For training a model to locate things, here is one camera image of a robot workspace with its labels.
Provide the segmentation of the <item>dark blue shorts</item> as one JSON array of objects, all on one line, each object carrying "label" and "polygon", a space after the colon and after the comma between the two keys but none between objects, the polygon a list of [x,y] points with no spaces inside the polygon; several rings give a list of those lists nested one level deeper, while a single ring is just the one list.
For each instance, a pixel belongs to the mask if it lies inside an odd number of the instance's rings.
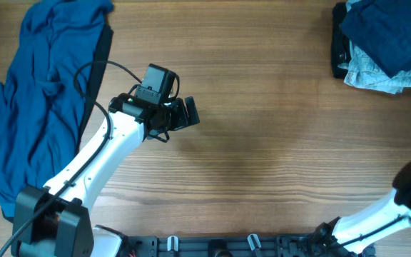
[{"label": "dark blue shorts", "polygon": [[390,78],[411,70],[411,0],[358,1],[340,28]]}]

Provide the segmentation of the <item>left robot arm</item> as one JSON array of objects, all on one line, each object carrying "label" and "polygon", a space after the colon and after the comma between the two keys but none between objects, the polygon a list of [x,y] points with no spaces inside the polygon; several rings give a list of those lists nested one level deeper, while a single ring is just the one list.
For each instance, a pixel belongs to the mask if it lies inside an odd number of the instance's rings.
[{"label": "left robot arm", "polygon": [[136,256],[128,236],[92,226],[91,209],[121,162],[147,138],[196,125],[193,98],[182,99],[178,74],[150,64],[128,93],[113,98],[101,128],[77,156],[42,188],[16,198],[11,238],[0,250],[13,256]]}]

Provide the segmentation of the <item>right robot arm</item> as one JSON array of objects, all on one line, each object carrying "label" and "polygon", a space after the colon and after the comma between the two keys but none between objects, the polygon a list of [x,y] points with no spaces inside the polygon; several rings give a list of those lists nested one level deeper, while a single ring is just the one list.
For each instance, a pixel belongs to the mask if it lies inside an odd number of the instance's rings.
[{"label": "right robot arm", "polygon": [[339,217],[317,240],[318,256],[358,256],[376,241],[411,228],[411,161],[401,168],[391,191],[367,208]]}]

